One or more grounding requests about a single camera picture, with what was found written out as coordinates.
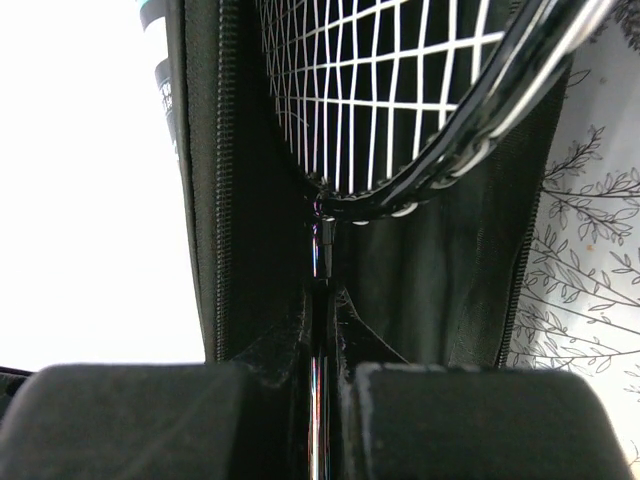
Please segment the black badminton racket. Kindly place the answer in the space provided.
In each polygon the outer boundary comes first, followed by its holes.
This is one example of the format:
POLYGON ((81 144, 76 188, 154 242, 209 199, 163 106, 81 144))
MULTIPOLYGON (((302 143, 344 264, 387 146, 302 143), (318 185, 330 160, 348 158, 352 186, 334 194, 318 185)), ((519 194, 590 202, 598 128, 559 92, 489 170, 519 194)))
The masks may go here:
POLYGON ((610 1, 259 1, 282 157, 305 186, 309 479, 337 477, 345 289, 407 362, 508 368, 577 49, 610 1))

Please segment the black Boka shuttlecock tube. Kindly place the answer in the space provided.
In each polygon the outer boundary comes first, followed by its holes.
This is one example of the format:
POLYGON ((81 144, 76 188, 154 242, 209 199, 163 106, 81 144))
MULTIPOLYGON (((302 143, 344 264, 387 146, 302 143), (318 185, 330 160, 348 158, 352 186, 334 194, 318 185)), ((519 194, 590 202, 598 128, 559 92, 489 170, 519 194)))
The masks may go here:
POLYGON ((153 68, 162 112, 167 125, 171 151, 179 161, 176 120, 173 108, 172 74, 169 60, 168 1, 136 0, 147 59, 153 68))

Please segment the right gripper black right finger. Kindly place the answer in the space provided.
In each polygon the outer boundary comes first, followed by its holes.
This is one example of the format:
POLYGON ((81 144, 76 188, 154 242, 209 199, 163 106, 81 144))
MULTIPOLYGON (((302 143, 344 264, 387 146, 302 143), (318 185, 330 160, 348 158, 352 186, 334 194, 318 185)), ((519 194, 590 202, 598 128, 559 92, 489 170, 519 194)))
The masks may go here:
POLYGON ((624 479, 592 388, 564 371, 407 362, 337 294, 331 444, 340 479, 624 479))

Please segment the black Crossway racket cover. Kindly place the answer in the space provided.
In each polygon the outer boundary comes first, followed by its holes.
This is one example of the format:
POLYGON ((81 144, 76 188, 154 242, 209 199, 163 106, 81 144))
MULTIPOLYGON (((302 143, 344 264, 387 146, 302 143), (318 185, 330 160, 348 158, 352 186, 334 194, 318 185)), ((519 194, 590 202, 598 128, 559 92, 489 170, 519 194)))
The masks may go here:
POLYGON ((311 285, 305 186, 274 133, 257 2, 168 4, 190 260, 209 361, 241 353, 311 285))

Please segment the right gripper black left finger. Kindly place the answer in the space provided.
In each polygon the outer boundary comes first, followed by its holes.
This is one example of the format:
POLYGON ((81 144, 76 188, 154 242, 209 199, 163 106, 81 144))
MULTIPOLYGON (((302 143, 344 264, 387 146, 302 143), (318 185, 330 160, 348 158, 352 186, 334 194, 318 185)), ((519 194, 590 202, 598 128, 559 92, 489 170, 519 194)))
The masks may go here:
POLYGON ((47 367, 1 423, 5 479, 305 479, 309 301, 214 364, 47 367))

